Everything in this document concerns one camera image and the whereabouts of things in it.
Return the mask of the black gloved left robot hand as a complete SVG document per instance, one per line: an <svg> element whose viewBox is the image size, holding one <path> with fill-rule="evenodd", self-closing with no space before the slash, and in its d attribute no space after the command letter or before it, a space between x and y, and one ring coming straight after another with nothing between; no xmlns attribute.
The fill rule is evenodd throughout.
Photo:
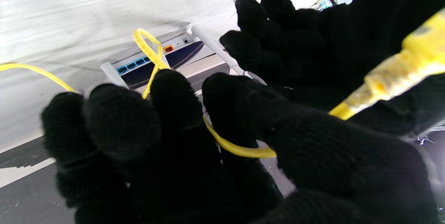
<svg viewBox="0 0 445 224"><path fill-rule="evenodd" d="M236 0L240 30L219 41L245 71L327 112L443 7L444 0L353 0L318 11L291 0Z"/></svg>

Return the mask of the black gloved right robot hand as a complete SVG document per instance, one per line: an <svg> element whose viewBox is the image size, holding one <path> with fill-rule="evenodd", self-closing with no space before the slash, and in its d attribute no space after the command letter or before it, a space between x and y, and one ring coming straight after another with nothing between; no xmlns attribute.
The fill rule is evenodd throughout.
<svg viewBox="0 0 445 224"><path fill-rule="evenodd" d="M76 224L440 224L429 168L388 111L369 129L273 87L216 73L202 87L215 130L263 141L296 191L283 197L258 159L220 151L181 73L151 98L112 83L65 92L41 115L57 186Z"/></svg>

